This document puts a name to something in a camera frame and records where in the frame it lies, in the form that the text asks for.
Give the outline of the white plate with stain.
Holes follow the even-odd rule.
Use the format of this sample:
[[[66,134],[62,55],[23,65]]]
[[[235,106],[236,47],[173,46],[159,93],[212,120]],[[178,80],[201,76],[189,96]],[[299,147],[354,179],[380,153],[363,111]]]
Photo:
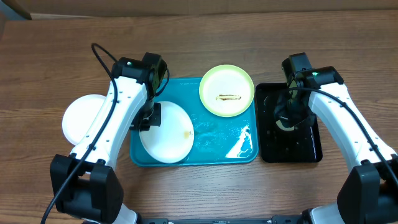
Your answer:
[[[66,109],[62,119],[62,131],[71,144],[75,146],[83,139],[105,98],[97,94],[85,95],[76,99]]]

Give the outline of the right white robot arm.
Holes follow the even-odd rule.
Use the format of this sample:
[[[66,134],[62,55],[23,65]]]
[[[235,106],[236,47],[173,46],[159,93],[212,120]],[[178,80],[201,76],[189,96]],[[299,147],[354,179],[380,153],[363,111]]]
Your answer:
[[[274,116],[284,128],[318,116],[337,143],[349,170],[335,202],[303,213],[303,223],[397,221],[397,153],[370,127],[333,67],[285,68],[288,89]]]

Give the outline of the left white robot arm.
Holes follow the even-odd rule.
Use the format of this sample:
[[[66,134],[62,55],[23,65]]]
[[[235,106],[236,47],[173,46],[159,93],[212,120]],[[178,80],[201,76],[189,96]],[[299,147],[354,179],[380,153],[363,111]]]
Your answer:
[[[166,62],[152,53],[114,63],[108,94],[89,129],[68,156],[57,154],[50,164],[52,204],[59,212],[96,223],[138,221],[138,214],[123,203],[114,170],[130,128],[160,126],[154,98],[167,72]]]

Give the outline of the yellow green sponge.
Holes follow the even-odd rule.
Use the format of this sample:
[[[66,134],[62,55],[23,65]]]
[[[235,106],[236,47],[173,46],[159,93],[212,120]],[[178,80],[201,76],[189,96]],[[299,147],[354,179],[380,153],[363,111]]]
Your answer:
[[[297,90],[281,90],[277,96],[274,117],[278,127],[284,131],[293,131],[297,121]]]

